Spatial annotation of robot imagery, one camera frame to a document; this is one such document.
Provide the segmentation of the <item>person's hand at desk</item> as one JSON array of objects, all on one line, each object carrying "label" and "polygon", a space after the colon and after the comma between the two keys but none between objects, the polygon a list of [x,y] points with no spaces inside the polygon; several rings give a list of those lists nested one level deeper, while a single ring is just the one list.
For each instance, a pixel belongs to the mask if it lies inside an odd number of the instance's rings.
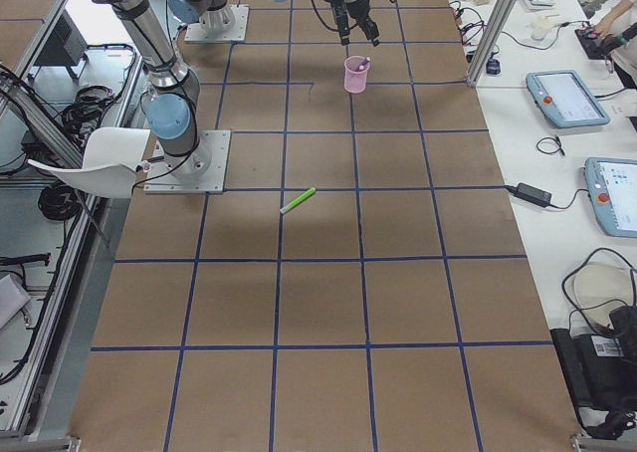
[{"label": "person's hand at desk", "polygon": [[605,37],[609,34],[613,21],[603,18],[593,27],[593,31],[601,37]]}]

